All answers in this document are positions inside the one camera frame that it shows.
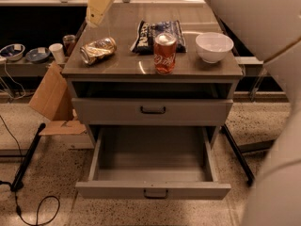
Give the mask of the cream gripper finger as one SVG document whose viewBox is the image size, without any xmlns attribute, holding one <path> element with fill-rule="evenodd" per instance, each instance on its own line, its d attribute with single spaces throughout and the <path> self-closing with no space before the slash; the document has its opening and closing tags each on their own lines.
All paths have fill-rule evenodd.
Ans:
<svg viewBox="0 0 301 226">
<path fill-rule="evenodd" d="M 113 2 L 114 0 L 87 0 L 87 25 L 90 27 L 99 26 Z"/>
</svg>

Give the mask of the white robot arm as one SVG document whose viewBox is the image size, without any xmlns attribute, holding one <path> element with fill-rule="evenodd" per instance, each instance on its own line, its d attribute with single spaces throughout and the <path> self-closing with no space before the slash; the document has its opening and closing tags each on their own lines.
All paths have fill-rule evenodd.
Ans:
<svg viewBox="0 0 301 226">
<path fill-rule="evenodd" d="M 242 226 L 301 226 L 301 0 L 204 0 L 286 92 L 290 117 L 261 166 Z"/>
</svg>

